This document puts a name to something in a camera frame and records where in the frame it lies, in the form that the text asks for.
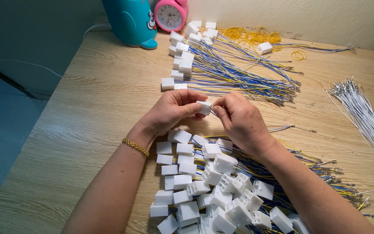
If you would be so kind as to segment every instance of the teal object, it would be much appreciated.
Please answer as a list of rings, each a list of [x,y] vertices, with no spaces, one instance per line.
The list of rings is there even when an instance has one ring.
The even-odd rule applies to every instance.
[[[102,0],[112,31],[123,44],[154,50],[157,25],[148,0]]]

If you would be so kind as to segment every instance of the wooden table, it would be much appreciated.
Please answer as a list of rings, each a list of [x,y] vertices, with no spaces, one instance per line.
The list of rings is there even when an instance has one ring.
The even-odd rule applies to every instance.
[[[157,42],[158,49],[148,51],[122,46],[111,32],[86,37],[2,186],[0,233],[60,232],[92,178],[161,96],[161,78],[169,77],[173,58],[168,56],[169,35],[158,34]],[[274,52],[269,59],[290,60],[295,50]],[[324,161],[338,160],[344,182],[356,183],[359,191],[374,189],[374,153],[324,91],[333,82],[354,75],[374,109],[374,51],[307,55],[307,60],[292,62],[305,73],[291,75],[303,84],[295,104],[254,103],[268,126],[289,123],[318,132],[289,129],[274,133],[277,138]],[[264,67],[250,70],[282,79]],[[223,133],[220,121],[212,115],[201,123],[183,122],[181,128],[199,135]],[[164,219],[149,218],[154,194],[163,189],[154,146],[151,152],[127,233],[159,233],[157,225]],[[370,203],[362,212],[374,214],[374,193],[367,196]]]

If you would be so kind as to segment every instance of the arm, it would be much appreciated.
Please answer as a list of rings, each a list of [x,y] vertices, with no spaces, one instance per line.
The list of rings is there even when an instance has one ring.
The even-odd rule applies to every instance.
[[[206,99],[189,89],[167,91],[126,138],[149,150],[156,136],[164,135],[181,119],[204,118],[197,114],[202,107],[195,102]],[[83,193],[62,233],[123,233],[145,160],[143,153],[121,144]]]
[[[231,140],[278,180],[313,233],[374,234],[359,211],[271,136],[259,110],[243,95],[221,97],[213,110]]]

